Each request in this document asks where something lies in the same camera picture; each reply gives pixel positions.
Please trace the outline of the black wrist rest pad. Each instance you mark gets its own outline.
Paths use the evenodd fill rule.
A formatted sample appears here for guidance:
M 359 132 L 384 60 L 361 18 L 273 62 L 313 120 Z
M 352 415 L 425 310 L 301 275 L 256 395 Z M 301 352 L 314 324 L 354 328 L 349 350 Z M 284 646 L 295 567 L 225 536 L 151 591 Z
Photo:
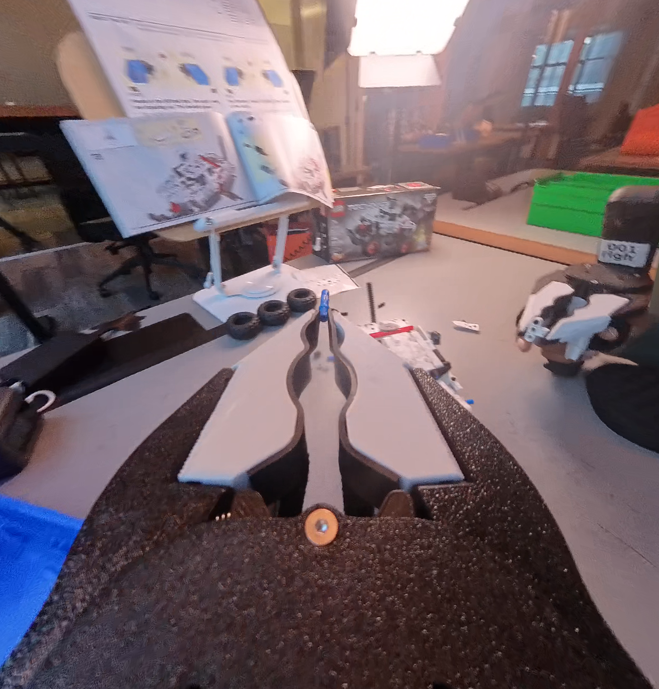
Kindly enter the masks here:
M 585 377 L 591 406 L 614 433 L 659 453 L 659 315 L 612 355 L 625 363 L 604 363 Z

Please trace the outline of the printed instruction sheet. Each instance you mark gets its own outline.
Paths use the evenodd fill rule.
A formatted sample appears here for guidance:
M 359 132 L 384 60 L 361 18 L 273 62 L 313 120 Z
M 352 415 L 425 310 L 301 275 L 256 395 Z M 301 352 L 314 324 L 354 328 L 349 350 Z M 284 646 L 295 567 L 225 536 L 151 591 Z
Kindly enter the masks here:
M 257 1 L 69 1 L 127 117 L 309 118 Z

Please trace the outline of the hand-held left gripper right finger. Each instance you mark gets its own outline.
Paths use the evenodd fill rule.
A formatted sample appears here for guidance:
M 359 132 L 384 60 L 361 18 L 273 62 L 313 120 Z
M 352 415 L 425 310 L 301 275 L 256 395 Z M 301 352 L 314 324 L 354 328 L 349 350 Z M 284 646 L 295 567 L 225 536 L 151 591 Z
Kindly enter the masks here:
M 327 321 L 339 413 L 342 487 L 351 492 L 457 484 L 464 473 L 405 362 L 341 315 Z

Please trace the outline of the white book stand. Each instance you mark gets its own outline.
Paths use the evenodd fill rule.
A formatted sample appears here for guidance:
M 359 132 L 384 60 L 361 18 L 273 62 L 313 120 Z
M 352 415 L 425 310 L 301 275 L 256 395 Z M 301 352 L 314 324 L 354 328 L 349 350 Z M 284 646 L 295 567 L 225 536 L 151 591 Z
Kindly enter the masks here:
M 285 300 L 292 289 L 308 287 L 327 289 L 331 296 L 357 289 L 355 281 L 339 266 L 324 265 L 297 269 L 284 262 L 290 216 L 310 211 L 323 204 L 301 194 L 285 194 L 274 202 L 241 209 L 220 210 L 194 223 L 194 230 L 207 236 L 210 250 L 210 271 L 204 288 L 193 300 L 209 314 L 226 321 L 238 311 L 256 311 L 269 299 Z M 248 225 L 277 220 L 276 244 L 269 266 L 247 272 L 231 280 L 223 280 L 221 239 L 226 232 Z

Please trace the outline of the blue plastic storage bin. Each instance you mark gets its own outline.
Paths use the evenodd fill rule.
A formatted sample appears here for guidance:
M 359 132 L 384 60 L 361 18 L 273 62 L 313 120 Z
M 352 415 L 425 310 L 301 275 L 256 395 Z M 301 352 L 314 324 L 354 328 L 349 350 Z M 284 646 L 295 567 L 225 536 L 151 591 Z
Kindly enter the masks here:
M 0 494 L 0 667 L 50 595 L 82 524 Z

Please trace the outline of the black office chair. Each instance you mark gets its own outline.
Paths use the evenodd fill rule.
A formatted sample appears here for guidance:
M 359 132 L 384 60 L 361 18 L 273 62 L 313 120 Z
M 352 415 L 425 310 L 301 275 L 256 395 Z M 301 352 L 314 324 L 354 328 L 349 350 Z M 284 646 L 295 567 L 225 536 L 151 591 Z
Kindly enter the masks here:
M 191 279 L 201 277 L 201 269 L 192 263 L 180 261 L 176 254 L 157 252 L 151 245 L 156 239 L 155 233 L 147 233 L 145 236 L 133 238 L 111 239 L 104 242 L 104 249 L 112 256 L 118 256 L 123 249 L 131 249 L 134 253 L 131 258 L 124 260 L 116 270 L 105 276 L 97 285 L 97 290 L 102 298 L 112 295 L 109 285 L 119 277 L 129 276 L 134 270 L 139 269 L 144 277 L 144 286 L 148 298 L 152 301 L 161 299 L 160 293 L 153 288 L 152 274 L 154 266 L 163 266 L 178 269 Z

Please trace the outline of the red plastic bin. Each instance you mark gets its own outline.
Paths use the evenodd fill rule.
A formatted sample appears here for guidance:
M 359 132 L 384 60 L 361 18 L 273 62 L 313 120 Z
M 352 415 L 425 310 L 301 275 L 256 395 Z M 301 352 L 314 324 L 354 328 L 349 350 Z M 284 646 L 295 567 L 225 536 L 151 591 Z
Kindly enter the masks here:
M 637 112 L 620 153 L 624 156 L 659 156 L 659 104 Z

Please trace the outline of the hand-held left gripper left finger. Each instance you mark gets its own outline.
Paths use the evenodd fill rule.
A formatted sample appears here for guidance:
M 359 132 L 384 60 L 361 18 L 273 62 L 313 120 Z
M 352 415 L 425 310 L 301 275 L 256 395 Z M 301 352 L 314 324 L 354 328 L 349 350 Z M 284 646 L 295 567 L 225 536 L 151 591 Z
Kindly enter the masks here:
M 178 473 L 181 483 L 242 488 L 265 461 L 291 448 L 303 431 L 301 374 L 312 346 L 309 330 L 317 313 L 292 319 L 248 353 L 233 374 Z

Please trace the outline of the wooden desk with black legs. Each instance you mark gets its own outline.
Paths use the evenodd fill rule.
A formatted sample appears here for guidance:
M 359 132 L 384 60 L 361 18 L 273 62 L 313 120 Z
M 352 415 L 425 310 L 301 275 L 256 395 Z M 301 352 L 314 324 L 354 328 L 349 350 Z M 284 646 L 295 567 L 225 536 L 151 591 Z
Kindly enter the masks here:
M 71 106 L 0 105 L 0 260 L 82 241 L 91 188 L 61 131 L 62 121 L 78 118 Z M 57 329 L 53 317 L 34 313 L 2 268 L 0 313 L 14 315 L 34 344 Z

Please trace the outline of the bright studio light panel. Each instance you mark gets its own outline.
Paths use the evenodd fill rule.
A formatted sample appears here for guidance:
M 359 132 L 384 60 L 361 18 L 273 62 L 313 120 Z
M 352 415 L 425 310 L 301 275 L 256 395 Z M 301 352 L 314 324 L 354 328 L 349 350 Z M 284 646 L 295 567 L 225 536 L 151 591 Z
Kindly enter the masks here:
M 357 1 L 348 54 L 362 90 L 441 85 L 436 57 L 469 1 Z

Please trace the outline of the person's right hand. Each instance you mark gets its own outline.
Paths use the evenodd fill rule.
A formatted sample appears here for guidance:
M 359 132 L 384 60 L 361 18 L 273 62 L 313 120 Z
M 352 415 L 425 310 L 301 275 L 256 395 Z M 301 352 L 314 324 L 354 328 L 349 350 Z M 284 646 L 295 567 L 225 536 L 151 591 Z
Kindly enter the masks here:
M 547 346 L 541 348 L 541 355 L 545 360 L 544 367 L 557 378 L 575 378 L 587 374 L 601 366 L 628 365 L 636 366 L 635 362 L 595 351 L 586 351 L 578 360 L 572 360 L 565 355 L 566 346 Z

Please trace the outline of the green plastic bin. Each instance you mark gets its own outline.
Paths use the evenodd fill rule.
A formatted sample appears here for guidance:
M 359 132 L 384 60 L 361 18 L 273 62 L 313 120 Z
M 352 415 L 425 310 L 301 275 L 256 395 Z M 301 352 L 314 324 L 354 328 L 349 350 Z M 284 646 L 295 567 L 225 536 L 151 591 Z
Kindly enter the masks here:
M 610 195 L 626 186 L 659 186 L 659 178 L 588 172 L 539 178 L 533 185 L 527 224 L 599 237 Z

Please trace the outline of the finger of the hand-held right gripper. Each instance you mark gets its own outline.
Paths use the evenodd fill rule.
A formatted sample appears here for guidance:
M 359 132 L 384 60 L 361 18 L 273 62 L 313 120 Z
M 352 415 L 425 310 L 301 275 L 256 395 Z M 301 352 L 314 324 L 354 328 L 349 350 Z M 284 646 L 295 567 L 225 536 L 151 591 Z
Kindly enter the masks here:
M 631 308 L 632 300 L 615 294 L 592 294 L 587 297 L 575 297 L 569 317 L 553 329 L 551 338 L 560 338 L 568 342 L 565 355 L 578 360 L 590 349 L 591 341 L 610 328 L 613 317 Z
M 518 315 L 518 349 L 528 351 L 532 345 L 564 345 L 568 342 L 550 334 L 569 317 L 575 289 L 566 282 L 553 280 L 529 295 Z

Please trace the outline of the lego instruction booklet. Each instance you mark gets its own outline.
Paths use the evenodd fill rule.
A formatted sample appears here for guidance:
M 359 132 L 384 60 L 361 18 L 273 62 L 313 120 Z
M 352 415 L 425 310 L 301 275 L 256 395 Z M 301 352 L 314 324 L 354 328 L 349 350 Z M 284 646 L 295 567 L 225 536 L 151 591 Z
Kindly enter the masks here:
M 333 202 L 319 135 L 302 116 L 211 111 L 60 128 L 123 238 L 201 218 L 219 228 L 289 194 Z

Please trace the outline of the white lego vehicle model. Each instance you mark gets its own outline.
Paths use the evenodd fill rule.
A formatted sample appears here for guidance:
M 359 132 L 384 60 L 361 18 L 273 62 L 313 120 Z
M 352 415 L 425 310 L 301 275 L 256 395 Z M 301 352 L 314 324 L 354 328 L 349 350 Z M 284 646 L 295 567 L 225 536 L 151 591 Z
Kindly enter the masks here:
M 403 318 L 378 320 L 377 304 L 371 282 L 365 285 L 368 296 L 369 322 L 359 329 L 380 342 L 401 358 L 409 369 L 421 369 L 450 393 L 465 409 L 472 410 L 473 401 L 462 396 L 463 387 L 455 376 L 452 364 L 438 348 L 440 335 L 426 332 Z

